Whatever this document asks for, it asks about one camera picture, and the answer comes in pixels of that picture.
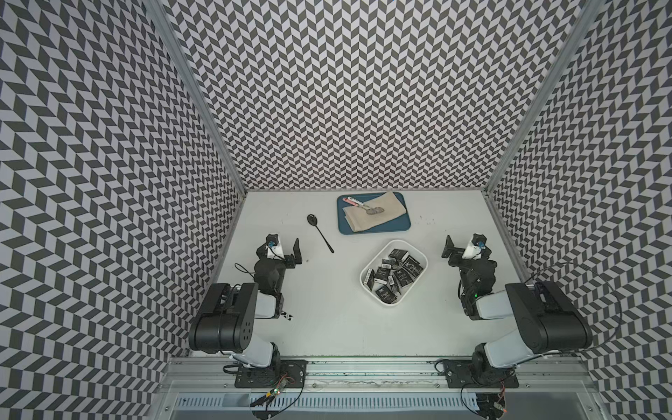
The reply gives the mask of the white plastic storage box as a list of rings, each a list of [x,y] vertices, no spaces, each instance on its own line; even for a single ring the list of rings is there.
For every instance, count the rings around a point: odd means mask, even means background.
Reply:
[[[395,307],[419,285],[428,267],[429,260],[419,248],[393,240],[362,269],[358,283],[381,306]]]

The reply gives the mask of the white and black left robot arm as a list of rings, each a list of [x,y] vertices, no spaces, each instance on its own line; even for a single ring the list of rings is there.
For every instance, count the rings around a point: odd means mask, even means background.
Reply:
[[[251,278],[248,283],[214,283],[188,333],[192,351],[222,354],[247,369],[279,369],[278,346],[254,333],[257,320],[285,315],[282,292],[285,274],[303,263],[300,241],[286,254],[278,234],[269,234],[257,251],[253,271],[234,267]]]

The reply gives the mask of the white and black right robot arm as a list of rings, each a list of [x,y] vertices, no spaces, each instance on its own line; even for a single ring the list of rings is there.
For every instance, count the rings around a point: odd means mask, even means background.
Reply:
[[[495,292],[497,262],[490,258],[487,238],[475,234],[460,248],[446,236],[442,257],[458,269],[458,299],[470,320],[513,318],[516,329],[474,348],[467,368],[478,385],[511,378],[518,365],[541,356],[586,349],[593,333],[586,318],[552,281],[507,283]]]

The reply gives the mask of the black metal spoon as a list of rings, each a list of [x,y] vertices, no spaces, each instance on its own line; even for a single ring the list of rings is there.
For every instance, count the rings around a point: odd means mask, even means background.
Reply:
[[[313,226],[313,227],[315,227],[315,229],[317,229],[317,231],[320,233],[321,238],[322,238],[323,241],[325,242],[325,245],[327,245],[327,248],[329,249],[329,251],[330,251],[332,254],[334,254],[334,253],[335,253],[334,248],[332,247],[331,243],[329,243],[329,241],[327,241],[327,238],[324,236],[324,234],[323,234],[322,231],[320,230],[319,220],[318,220],[317,216],[316,216],[316,215],[313,215],[313,214],[311,213],[311,214],[307,215],[306,220],[308,221],[308,223],[309,223],[311,226]]]

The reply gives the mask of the teal plastic tray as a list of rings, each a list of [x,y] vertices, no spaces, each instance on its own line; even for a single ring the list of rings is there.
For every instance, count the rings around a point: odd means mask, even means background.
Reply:
[[[400,192],[345,194],[336,201],[338,229],[344,236],[404,232],[411,217]]]

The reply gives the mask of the beige folded cloth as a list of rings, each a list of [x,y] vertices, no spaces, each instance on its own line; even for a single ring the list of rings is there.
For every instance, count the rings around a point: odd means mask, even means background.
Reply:
[[[353,232],[363,232],[407,214],[406,207],[393,192],[385,192],[370,201],[346,196],[343,208],[346,222]]]

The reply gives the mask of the pink handled spoon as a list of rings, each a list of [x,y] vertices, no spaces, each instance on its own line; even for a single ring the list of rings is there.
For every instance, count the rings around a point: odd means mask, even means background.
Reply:
[[[346,197],[344,201],[348,203],[350,206],[363,209],[368,215],[376,214],[376,210],[374,210],[374,208],[371,208],[370,206],[364,204],[361,201],[357,201],[357,199],[353,197]]]

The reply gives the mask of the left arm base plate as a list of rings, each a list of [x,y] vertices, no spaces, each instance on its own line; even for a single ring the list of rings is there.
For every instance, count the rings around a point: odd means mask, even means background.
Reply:
[[[289,377],[287,388],[301,389],[305,385],[308,361],[300,359],[280,360],[269,367],[240,367],[236,373],[236,389],[270,390],[278,385],[283,376]]]

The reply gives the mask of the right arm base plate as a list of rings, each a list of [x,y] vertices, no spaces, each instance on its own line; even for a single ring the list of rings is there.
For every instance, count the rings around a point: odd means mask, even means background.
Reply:
[[[441,362],[444,369],[447,385],[451,389],[480,388],[480,389],[518,389],[520,383],[516,377],[516,370],[497,369],[490,367],[486,362],[481,365],[470,360],[448,359]]]

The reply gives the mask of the aluminium front rail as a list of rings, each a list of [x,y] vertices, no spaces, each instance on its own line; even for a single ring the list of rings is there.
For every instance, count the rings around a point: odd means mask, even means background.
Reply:
[[[413,392],[449,391],[452,376],[434,357],[308,357],[304,389],[309,392]],[[223,367],[231,361],[223,357],[178,358],[169,363],[159,391],[236,391],[236,377]],[[532,360],[516,369],[514,392],[596,393],[597,385],[576,357],[549,357]]]

